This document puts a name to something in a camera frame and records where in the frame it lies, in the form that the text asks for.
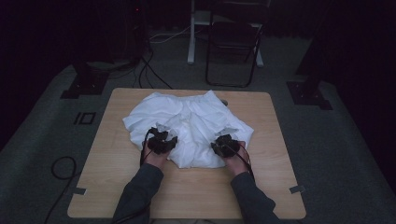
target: black sensor device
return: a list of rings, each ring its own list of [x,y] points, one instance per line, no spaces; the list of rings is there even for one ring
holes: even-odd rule
[[[168,132],[158,132],[158,129],[151,128],[149,130],[153,137],[148,140],[148,148],[154,151],[156,154],[160,155],[172,150],[177,143],[177,136],[173,137],[171,140],[166,141],[168,137]]]
[[[213,150],[222,158],[234,156],[239,151],[239,143],[233,140],[229,134],[218,137],[215,143],[211,143]]]

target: white cable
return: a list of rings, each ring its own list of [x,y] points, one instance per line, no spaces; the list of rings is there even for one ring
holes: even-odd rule
[[[161,44],[161,43],[165,43],[166,41],[168,41],[168,40],[170,40],[170,39],[172,39],[172,38],[174,38],[174,37],[176,37],[176,36],[178,36],[178,35],[184,34],[184,32],[185,32],[186,30],[188,30],[188,29],[190,29],[190,26],[187,27],[186,29],[182,30],[181,32],[177,33],[177,34],[174,34],[174,35],[170,36],[169,38],[167,38],[167,39],[165,39],[165,40],[163,40],[163,41],[160,41],[160,42],[150,42],[150,43],[151,43],[151,44]],[[150,39],[152,39],[152,38],[154,38],[154,37],[156,37],[156,36],[159,36],[159,35],[170,35],[170,34],[158,34],[158,35],[155,35],[155,36],[151,37]]]

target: desk leg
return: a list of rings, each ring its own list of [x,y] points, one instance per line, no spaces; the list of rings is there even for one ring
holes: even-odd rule
[[[187,58],[188,64],[194,63],[194,54],[195,54],[195,1],[191,0],[191,27],[190,27],[190,46],[189,46],[189,55]]]

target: hand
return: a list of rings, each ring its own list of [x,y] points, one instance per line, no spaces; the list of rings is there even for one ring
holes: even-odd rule
[[[239,145],[241,145],[242,147],[246,146],[245,142],[238,142]],[[246,151],[240,147],[238,154],[245,160],[248,161],[248,154],[246,153]],[[248,168],[246,167],[246,165],[242,162],[242,160],[234,155],[232,157],[229,158],[223,158],[225,164],[228,167],[228,170],[230,170],[230,172],[233,174],[233,176],[237,176],[239,174],[242,174],[244,172],[248,171]]]
[[[148,144],[149,144],[149,141],[147,141],[146,145],[144,146],[144,150],[145,150],[144,156],[146,159],[144,160],[143,163],[151,164],[153,166],[160,168],[160,170],[162,170],[163,166],[165,165],[165,162],[167,161],[167,158],[171,152],[168,151],[166,153],[162,153],[162,154],[158,155],[157,153],[155,153],[154,151],[151,151],[151,149],[149,149]]]

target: black tripod base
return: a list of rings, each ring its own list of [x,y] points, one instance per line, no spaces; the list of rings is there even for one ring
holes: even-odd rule
[[[88,83],[83,83],[79,75],[76,76],[69,90],[62,93],[61,99],[78,99],[80,95],[100,95],[107,83],[109,73],[94,73]]]
[[[304,94],[303,82],[287,82],[288,88],[295,105],[318,105],[322,110],[332,110],[328,100],[325,100],[319,90],[313,94]]]

